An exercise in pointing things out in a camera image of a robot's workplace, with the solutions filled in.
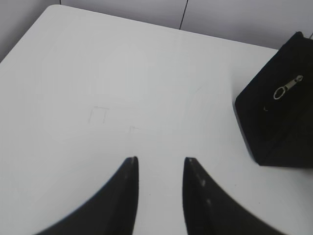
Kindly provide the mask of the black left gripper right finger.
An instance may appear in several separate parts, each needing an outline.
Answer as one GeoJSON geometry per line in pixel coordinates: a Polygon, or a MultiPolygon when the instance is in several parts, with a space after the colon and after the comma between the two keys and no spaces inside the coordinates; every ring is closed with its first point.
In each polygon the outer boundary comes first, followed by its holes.
{"type": "Polygon", "coordinates": [[[230,197],[196,158],[184,160],[182,205],[189,235],[279,235],[230,197]]]}

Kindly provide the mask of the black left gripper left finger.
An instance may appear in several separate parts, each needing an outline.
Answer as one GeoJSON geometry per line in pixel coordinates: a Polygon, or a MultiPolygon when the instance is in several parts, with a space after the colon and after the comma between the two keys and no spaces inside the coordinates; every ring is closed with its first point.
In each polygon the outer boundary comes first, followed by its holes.
{"type": "Polygon", "coordinates": [[[138,158],[126,158],[86,203],[40,235],[131,235],[139,196],[138,158]]]}

